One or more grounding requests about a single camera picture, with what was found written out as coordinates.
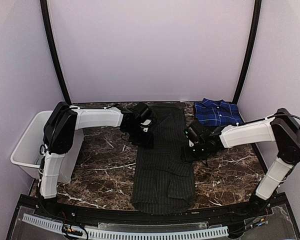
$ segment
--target white container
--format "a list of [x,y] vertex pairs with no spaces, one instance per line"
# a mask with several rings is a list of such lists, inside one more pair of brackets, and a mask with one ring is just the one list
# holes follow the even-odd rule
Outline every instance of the white container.
[[[44,126],[52,112],[41,111],[33,118],[10,158],[13,164],[19,165],[34,179],[39,179],[38,171],[42,158],[39,150],[40,146],[44,143]],[[83,130],[76,130],[74,132],[72,148],[62,161],[58,182],[65,184],[71,182],[71,175],[75,168],[83,140]]]

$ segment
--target marble table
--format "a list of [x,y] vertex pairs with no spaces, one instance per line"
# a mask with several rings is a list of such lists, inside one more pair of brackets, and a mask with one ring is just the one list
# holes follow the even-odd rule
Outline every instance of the marble table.
[[[105,107],[112,103],[87,103],[80,106]],[[174,102],[184,109],[187,124],[194,120],[193,103]],[[135,103],[120,103],[128,107]],[[137,147],[121,139],[119,128],[84,129],[84,141],[69,184],[57,187],[60,203],[135,211],[131,204]],[[251,145],[219,151],[203,162],[194,162],[194,208],[209,208],[246,202],[264,176]],[[35,196],[35,186],[31,195]]]

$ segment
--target striped fabric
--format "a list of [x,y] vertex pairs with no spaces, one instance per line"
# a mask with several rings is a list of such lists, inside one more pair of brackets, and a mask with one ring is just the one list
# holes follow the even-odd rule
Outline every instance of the striped fabric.
[[204,98],[202,102],[195,102],[195,117],[207,127],[241,124],[237,105],[226,101],[212,101]]
[[167,104],[151,110],[156,118],[149,129],[154,148],[138,148],[132,204],[148,214],[181,213],[193,206],[195,197],[193,166],[182,161],[188,143],[184,111]]

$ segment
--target vertical black post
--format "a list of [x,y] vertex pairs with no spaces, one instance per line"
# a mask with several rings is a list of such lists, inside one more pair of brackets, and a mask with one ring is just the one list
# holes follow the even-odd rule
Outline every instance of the vertical black post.
[[256,34],[257,34],[257,28],[258,28],[258,22],[259,22],[260,10],[261,10],[261,2],[262,2],[262,0],[255,0],[255,2],[254,2],[254,10],[253,10],[249,40],[248,40],[248,44],[246,46],[246,51],[245,51],[245,56],[244,56],[244,60],[243,60],[243,64],[242,64],[239,81],[236,86],[236,90],[235,90],[234,97],[232,100],[232,103],[234,103],[234,104],[237,104],[239,101],[240,94],[241,94],[242,88],[244,87],[245,79],[247,76],[249,63],[250,63],[252,51],[254,49],[254,44],[255,44],[255,39],[256,39]]
[[60,66],[60,62],[59,62],[59,58],[58,58],[58,54],[57,54],[56,44],[55,44],[55,40],[54,40],[54,35],[52,32],[52,28],[51,28],[48,3],[47,3],[47,0],[40,0],[40,3],[41,3],[41,11],[42,11],[43,23],[44,23],[44,28],[45,28],[45,34],[46,34],[46,38],[48,40],[55,73],[58,78],[64,100],[66,101],[67,104],[71,105],[72,103],[71,103],[70,95],[69,95],[69,92],[68,92],[68,89],[66,86],[64,75],[62,74],[62,70],[61,70],[61,66]]

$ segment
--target white wall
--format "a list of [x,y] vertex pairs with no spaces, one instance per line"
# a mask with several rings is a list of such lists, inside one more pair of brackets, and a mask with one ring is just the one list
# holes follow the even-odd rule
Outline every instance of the white wall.
[[32,179],[10,162],[37,112],[62,101],[39,0],[0,0],[0,240]]
[[[300,0],[263,0],[253,55],[238,104],[246,121],[278,108],[300,116]],[[259,144],[268,166],[275,143]],[[300,163],[279,189],[286,192],[300,228]]]
[[254,0],[49,0],[73,102],[231,101]]

